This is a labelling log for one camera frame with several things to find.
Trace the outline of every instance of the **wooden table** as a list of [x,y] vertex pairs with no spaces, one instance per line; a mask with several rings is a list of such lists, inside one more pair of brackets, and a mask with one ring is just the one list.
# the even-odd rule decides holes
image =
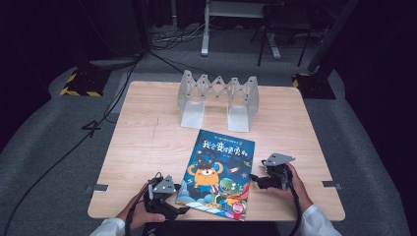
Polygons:
[[[180,127],[177,106],[179,83],[132,82],[124,101],[97,184],[107,192],[94,192],[89,216],[115,216],[157,172],[171,174],[181,183],[199,130]],[[345,216],[331,181],[301,94],[297,88],[259,87],[260,107],[249,133],[227,131],[227,96],[208,95],[203,129],[255,141],[252,173],[266,176],[261,160],[273,152],[296,157],[291,163],[313,200],[330,220]],[[175,197],[168,202],[177,206]],[[278,197],[251,183],[247,220],[295,220],[296,212]],[[178,220],[228,220],[190,209]]]

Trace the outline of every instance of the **children's book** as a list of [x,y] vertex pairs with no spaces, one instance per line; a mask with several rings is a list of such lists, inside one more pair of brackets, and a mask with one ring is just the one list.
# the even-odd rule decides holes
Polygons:
[[245,220],[255,142],[200,130],[176,204]]

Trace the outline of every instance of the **handheld controller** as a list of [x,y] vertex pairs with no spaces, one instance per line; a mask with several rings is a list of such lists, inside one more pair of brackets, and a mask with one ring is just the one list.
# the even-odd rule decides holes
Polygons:
[[181,185],[174,184],[171,175],[166,178],[160,176],[148,180],[148,189],[144,194],[147,212],[161,213],[168,220],[174,220],[178,214],[185,214],[189,207],[175,208],[166,202],[180,188]]
[[266,168],[267,177],[258,177],[250,174],[253,181],[258,183],[260,189],[274,187],[277,189],[287,190],[288,184],[292,180],[292,172],[285,164],[295,158],[288,155],[273,153],[267,160],[262,160],[263,166]]

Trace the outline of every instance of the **metal bracket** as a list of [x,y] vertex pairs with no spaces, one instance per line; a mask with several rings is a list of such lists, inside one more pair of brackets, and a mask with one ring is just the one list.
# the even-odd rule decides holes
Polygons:
[[295,160],[295,157],[280,153],[272,153],[264,162],[264,166],[276,166]]
[[165,179],[163,179],[158,185],[156,185],[156,187],[153,188],[153,192],[157,194],[174,194],[176,190],[172,176],[166,176]]
[[[219,91],[214,87],[216,85],[220,85]],[[220,97],[225,92],[228,95],[228,130],[249,132],[252,118],[259,108],[257,78],[250,77],[244,85],[240,85],[237,78],[232,78],[226,84],[222,77],[217,77],[211,83],[207,75],[201,75],[198,80],[195,80],[188,70],[184,71],[178,90],[177,104],[181,109],[181,126],[202,129],[206,97],[209,91],[215,97]]]
[[87,194],[93,193],[93,192],[107,192],[108,185],[102,185],[102,184],[95,184],[94,186],[87,185],[84,189],[84,192]]
[[328,181],[322,181],[323,187],[325,188],[331,188],[334,187],[336,190],[341,190],[341,185],[339,183],[334,183],[334,181],[328,180]]

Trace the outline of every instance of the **black cable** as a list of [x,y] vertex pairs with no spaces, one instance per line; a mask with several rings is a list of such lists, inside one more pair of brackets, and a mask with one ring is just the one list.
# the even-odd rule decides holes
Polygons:
[[83,9],[84,14],[87,16],[87,18],[89,19],[89,23],[92,25],[92,27],[94,28],[95,32],[97,33],[98,37],[101,39],[101,41],[104,43],[104,45],[107,46],[107,48],[116,53],[117,55],[121,55],[121,56],[136,56],[138,55],[137,53],[134,54],[124,54],[121,53],[119,51],[114,50],[110,45],[108,45],[108,43],[105,41],[105,39],[103,38],[103,36],[101,35],[101,33],[99,32],[98,28],[95,26],[94,21],[92,20],[92,18],[89,16],[89,13],[87,12],[87,9],[84,7],[83,3],[81,2],[81,0],[78,0],[81,8]]
[[166,38],[166,33],[165,32],[153,32],[152,34],[157,34],[157,37],[152,36],[153,40],[160,40],[160,39]]
[[165,59],[163,59],[162,57],[160,57],[160,56],[158,56],[158,55],[154,54],[152,51],[150,51],[150,50],[149,50],[149,53],[150,53],[152,56],[154,56],[154,57],[156,57],[156,58],[160,59],[161,61],[165,62],[166,64],[168,64],[169,66],[171,66],[172,68],[174,68],[174,69],[175,69],[176,71],[178,71],[180,74],[183,74],[183,73],[184,73],[183,71],[181,71],[180,69],[178,69],[178,67],[176,67],[176,66],[172,65],[171,63],[167,62],[167,61],[166,61]]
[[179,44],[181,44],[183,42],[189,42],[189,41],[192,41],[192,40],[196,39],[197,37],[201,37],[201,36],[203,36],[203,35],[186,36],[186,34],[183,32],[180,35],[173,37],[171,40],[168,40],[165,46],[156,46],[156,45],[154,45],[153,49],[155,49],[155,50],[172,49],[172,48],[178,46]]
[[138,196],[136,197],[135,201],[133,202],[133,204],[129,208],[129,212],[128,212],[128,215],[126,216],[126,222],[125,222],[125,235],[126,236],[131,236],[130,225],[131,225],[132,220],[133,220],[133,214],[135,213],[136,205],[143,202],[143,201],[140,201],[140,199],[141,199],[141,197],[144,196],[144,194],[147,192],[147,190],[148,190],[148,184],[144,184],[144,186],[141,188],[140,192],[138,193]]
[[288,187],[291,190],[292,196],[294,198],[294,204],[295,204],[295,207],[297,209],[297,221],[295,222],[294,228],[292,229],[291,233],[289,234],[290,236],[293,236],[293,235],[295,235],[298,228],[300,227],[302,212],[301,212],[301,207],[300,207],[300,201],[299,201],[297,193],[295,192],[294,186],[292,185],[292,182],[290,182],[288,184]]
[[157,178],[157,176],[159,175],[159,177],[162,177],[162,173],[160,173],[160,172],[157,172],[156,174],[155,174],[155,177],[154,178]]
[[96,67],[98,70],[114,71],[114,70],[119,70],[119,69],[123,69],[123,68],[130,67],[130,66],[134,65],[139,57],[140,57],[140,55],[135,56],[134,58],[132,58],[131,61],[128,61],[128,62],[116,63],[116,64],[111,64],[111,65],[94,65],[93,64],[93,66]]
[[[201,35],[193,36],[193,34],[195,32],[199,32],[199,31],[201,31],[201,27],[199,27],[197,29],[191,29],[191,30],[188,30],[188,31],[183,31],[179,35],[175,35],[178,32],[178,30],[177,30],[174,33],[172,33],[171,35],[166,36],[165,38],[161,38],[161,39],[154,40],[153,42],[156,42],[157,40],[158,41],[163,41],[163,40],[166,40],[167,41],[166,46],[164,46],[164,47],[162,47],[162,46],[155,46],[154,48],[160,48],[160,49],[170,49],[170,48],[173,48],[173,47],[175,47],[176,45],[178,45],[181,42],[191,41],[191,40],[194,40],[196,37],[201,36]],[[174,45],[174,46],[172,46],[172,47],[169,47],[169,45],[171,45],[174,42],[177,42],[177,44]]]
[[218,75],[216,75],[216,74],[214,74],[214,73],[211,73],[211,72],[208,72],[208,71],[206,71],[206,70],[203,70],[203,69],[201,69],[201,68],[198,68],[198,67],[193,67],[193,66],[189,66],[189,65],[184,64],[184,63],[181,63],[181,62],[176,62],[176,61],[172,61],[172,60],[167,59],[167,58],[160,57],[160,56],[156,55],[155,53],[153,53],[152,51],[149,51],[149,53],[150,53],[152,56],[156,57],[157,59],[159,59],[159,60],[161,60],[161,61],[165,62],[166,64],[168,64],[169,66],[173,67],[175,70],[177,70],[177,71],[178,71],[179,73],[181,73],[181,74],[184,74],[184,71],[180,70],[179,68],[175,67],[174,65],[172,65],[172,64],[171,64],[171,63],[169,63],[169,62],[172,62],[172,63],[175,63],[175,64],[180,64],[180,65],[183,65],[183,66],[186,66],[186,67],[189,67],[189,68],[193,68],[193,69],[196,69],[196,70],[199,70],[199,71],[202,71],[202,72],[206,72],[207,74],[212,75],[212,76],[214,76],[214,77],[216,77],[216,78],[218,77]]
[[[140,53],[140,55],[138,56],[138,58],[137,58],[137,61],[136,61],[136,64],[140,61],[140,60],[142,60],[142,58],[144,57],[144,55],[145,55],[145,52],[144,51],[142,51],[141,53]],[[135,66],[133,66],[129,71],[128,71],[128,73],[126,74],[126,82],[125,82],[125,84],[120,88],[120,90],[116,93],[116,95],[114,96],[114,98],[113,98],[113,100],[107,105],[107,107],[105,108],[105,111],[104,111],[104,119],[107,121],[107,122],[109,122],[109,123],[113,123],[113,124],[115,124],[115,123],[117,123],[116,121],[111,121],[111,120],[108,120],[107,119],[107,116],[111,113],[111,110],[110,111],[108,111],[108,109],[109,109],[109,107],[113,104],[113,106],[115,107],[116,106],[116,104],[119,102],[119,100],[121,99],[121,97],[122,97],[122,94],[123,94],[123,92],[124,92],[124,90],[126,89],[126,87],[127,87],[127,85],[128,85],[128,83],[129,83],[129,81],[130,81],[130,77],[131,77],[131,75],[132,75],[132,72],[133,72],[133,69],[136,67],[136,64],[135,64]]]
[[175,63],[175,64],[180,64],[180,65],[183,65],[183,66],[186,66],[186,67],[190,67],[190,68],[193,68],[193,69],[196,69],[196,70],[199,70],[199,71],[202,71],[202,72],[206,72],[207,74],[209,74],[209,75],[211,75],[211,76],[214,76],[214,77],[218,77],[218,75],[215,75],[215,74],[213,74],[213,73],[211,73],[211,72],[208,72],[208,71],[206,71],[206,70],[203,70],[203,69],[201,69],[201,68],[198,68],[198,67],[193,67],[193,66],[189,66],[189,65],[186,65],[186,64],[184,64],[184,63],[181,63],[181,62],[176,62],[176,61],[172,61],[172,60],[170,60],[170,59],[167,59],[167,58],[163,58],[163,57],[161,57],[162,59],[164,59],[164,60],[167,60],[167,61],[169,61],[169,62],[172,62],[172,63]]
[[[133,70],[135,69],[136,65],[138,64],[138,62],[141,59],[137,60],[136,63],[131,67],[129,73],[128,73],[128,80],[130,78],[130,76],[132,75]],[[88,134],[86,134],[78,143],[76,143],[69,151],[67,151],[61,158],[59,158],[51,167],[49,167],[26,191],[25,193],[22,195],[22,197],[19,199],[18,203],[15,205],[15,207],[12,210],[12,213],[9,216],[9,219],[7,220],[6,226],[4,228],[3,231],[3,236],[6,236],[8,231],[9,231],[9,227],[10,224],[12,223],[12,219],[15,216],[16,211],[18,210],[19,206],[22,204],[22,202],[24,201],[24,199],[26,198],[26,196],[30,193],[30,191],[53,169],[55,168],[55,166],[57,166],[59,163],[61,163],[65,158],[67,158],[80,144],[82,144],[89,136],[91,133],[93,133],[95,131],[95,129],[97,129],[97,127],[106,119],[106,117],[111,113],[111,111],[114,109],[114,107],[116,106],[117,102],[113,104],[113,106],[108,110],[107,113],[104,114],[104,117],[101,118],[100,121],[98,121],[97,123],[95,123],[95,125],[92,127],[92,129],[89,131]]]

